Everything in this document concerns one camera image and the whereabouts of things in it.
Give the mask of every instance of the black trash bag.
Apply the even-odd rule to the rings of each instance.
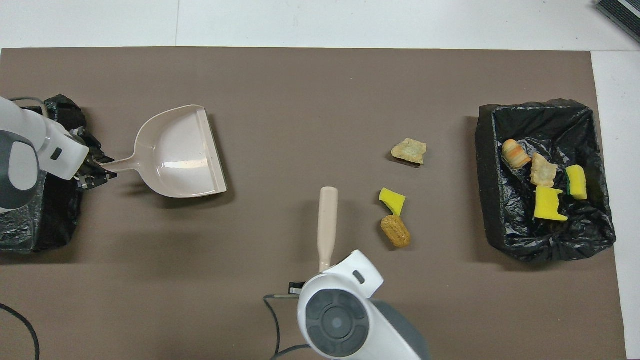
[[[52,97],[45,105],[49,118],[67,131],[86,127],[82,110],[65,96]],[[27,109],[42,114],[39,106]],[[81,201],[76,180],[62,180],[40,171],[31,202],[0,214],[0,251],[40,252],[68,244],[76,230]]]
[[[516,140],[558,165],[554,188],[564,191],[558,212],[565,222],[533,217],[535,185],[531,163],[512,170],[502,144]],[[491,246],[520,261],[578,260],[608,249],[616,241],[609,192],[596,135],[593,110],[571,100],[543,104],[480,107],[476,156],[486,237]],[[587,200],[567,194],[565,168],[580,165]]]

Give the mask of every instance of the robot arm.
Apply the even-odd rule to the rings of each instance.
[[[429,360],[420,332],[389,304],[371,298],[383,281],[359,250],[307,281],[298,325],[311,348],[328,359]]]
[[[0,97],[0,213],[33,198],[39,170],[70,180],[88,152],[59,123]]]

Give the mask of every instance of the beige dustpan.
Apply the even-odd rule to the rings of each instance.
[[[133,155],[102,167],[116,173],[135,170],[153,191],[167,197],[227,190],[207,112],[198,105],[152,117],[140,128]]]

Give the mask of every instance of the yellow sponge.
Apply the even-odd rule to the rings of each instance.
[[[384,202],[389,210],[391,210],[391,212],[397,217],[402,213],[402,207],[404,206],[405,199],[406,196],[394,193],[387,188],[382,188],[382,190],[380,190],[380,201]]]
[[[587,199],[587,179],[584,176],[584,169],[580,165],[572,165],[566,170],[569,179],[568,192],[576,200]]]
[[[560,200],[558,195],[562,194],[562,190],[536,187],[536,210],[533,216],[536,218],[544,218],[547,220],[567,221],[568,217],[558,213]]]

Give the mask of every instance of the brown table surface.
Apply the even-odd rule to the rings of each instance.
[[[124,173],[86,194],[68,246],[0,256],[0,302],[31,320],[42,359],[268,359],[262,296],[317,271],[322,186],[340,190],[334,261],[362,250],[385,278],[376,297],[434,359],[625,357],[614,252],[519,263],[487,244],[478,196],[478,107],[565,98],[596,110],[589,53],[3,49],[1,96],[56,94],[113,158],[155,114],[205,106],[229,191],[169,199]],[[427,143],[424,166],[388,155],[406,137]],[[379,230],[383,186],[407,196],[407,249]],[[273,303],[282,348],[303,343],[296,301]],[[32,356],[18,320],[0,313],[0,327],[1,359]]]

